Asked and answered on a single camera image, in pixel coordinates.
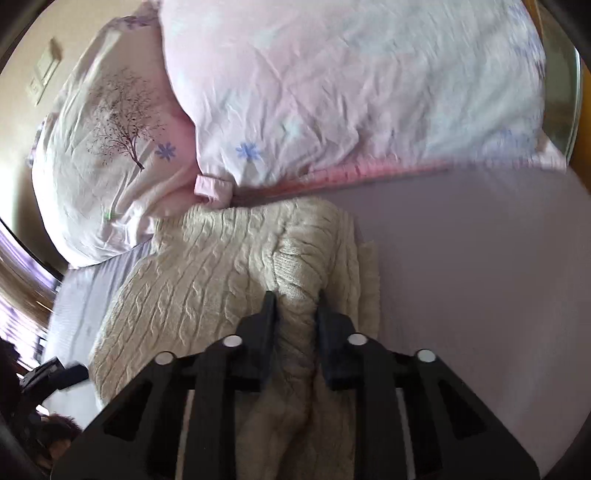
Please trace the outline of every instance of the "beige wall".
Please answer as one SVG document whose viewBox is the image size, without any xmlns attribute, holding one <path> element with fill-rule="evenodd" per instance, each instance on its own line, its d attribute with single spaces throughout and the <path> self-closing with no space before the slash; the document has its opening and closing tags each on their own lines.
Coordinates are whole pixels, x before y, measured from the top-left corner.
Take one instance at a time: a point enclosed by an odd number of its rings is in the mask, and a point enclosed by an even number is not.
<svg viewBox="0 0 591 480">
<path fill-rule="evenodd" d="M 0 73 L 0 218 L 44 262 L 63 270 L 41 221 L 26 158 L 35 132 L 78 58 L 111 18 L 129 15 L 141 0 L 56 0 L 36 20 Z M 37 106 L 27 96 L 33 65 L 51 38 L 62 61 Z"/>
</svg>

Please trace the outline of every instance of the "purple bed sheet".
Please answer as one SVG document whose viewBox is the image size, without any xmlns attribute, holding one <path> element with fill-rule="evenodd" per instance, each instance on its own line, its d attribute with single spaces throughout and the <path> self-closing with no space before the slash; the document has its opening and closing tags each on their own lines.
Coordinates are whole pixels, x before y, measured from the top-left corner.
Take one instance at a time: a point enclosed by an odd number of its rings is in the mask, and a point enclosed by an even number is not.
<svg viewBox="0 0 591 480">
<path fill-rule="evenodd" d="M 448 171 L 324 192 L 379 251 L 388 348 L 430 348 L 544 475 L 591 411 L 591 197 L 568 171 Z M 46 356 L 86 362 L 111 296 L 149 245 L 66 275 Z M 91 385 L 50 410 L 83 425 Z"/>
</svg>

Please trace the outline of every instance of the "tree print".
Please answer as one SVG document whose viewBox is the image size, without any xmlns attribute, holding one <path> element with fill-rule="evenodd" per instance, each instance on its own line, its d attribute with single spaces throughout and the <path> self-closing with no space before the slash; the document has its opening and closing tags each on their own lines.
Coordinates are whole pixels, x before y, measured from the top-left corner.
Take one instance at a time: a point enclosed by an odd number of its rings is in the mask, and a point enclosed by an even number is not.
<svg viewBox="0 0 591 480">
<path fill-rule="evenodd" d="M 164 126 L 159 120 L 158 99 L 150 83 L 128 69 L 104 78 L 96 89 L 98 105 L 88 148 L 103 155 L 104 163 L 128 156 L 142 171 L 137 153 L 138 140 L 150 142 Z"/>
</svg>

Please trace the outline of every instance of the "pillow with tree print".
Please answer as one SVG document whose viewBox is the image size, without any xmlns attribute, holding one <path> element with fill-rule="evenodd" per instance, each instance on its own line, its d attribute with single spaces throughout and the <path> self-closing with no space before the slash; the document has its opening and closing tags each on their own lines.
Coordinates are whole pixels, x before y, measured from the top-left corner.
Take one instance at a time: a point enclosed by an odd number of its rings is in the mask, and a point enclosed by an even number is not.
<svg viewBox="0 0 591 480">
<path fill-rule="evenodd" d="M 157 12 L 105 25 L 41 133 L 33 185 L 47 232 L 74 267 L 148 240 L 199 201 L 194 125 L 171 89 Z"/>
</svg>

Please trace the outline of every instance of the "cable knit sweater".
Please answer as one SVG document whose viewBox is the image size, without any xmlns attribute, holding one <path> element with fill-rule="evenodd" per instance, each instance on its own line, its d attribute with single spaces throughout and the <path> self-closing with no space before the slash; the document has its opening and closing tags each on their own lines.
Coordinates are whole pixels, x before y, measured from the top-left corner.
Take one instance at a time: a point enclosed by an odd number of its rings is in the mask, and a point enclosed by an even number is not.
<svg viewBox="0 0 591 480">
<path fill-rule="evenodd" d="M 277 293 L 281 321 L 271 377 L 236 396 L 239 479 L 351 479 L 355 400 L 329 391 L 317 368 L 314 313 L 333 308 L 376 336 L 379 290 L 371 246 L 355 243 L 348 214 L 319 199 L 252 209 L 196 206 L 161 220 L 154 252 L 113 301 L 90 375 L 111 400 L 159 352 L 203 351 Z"/>
</svg>

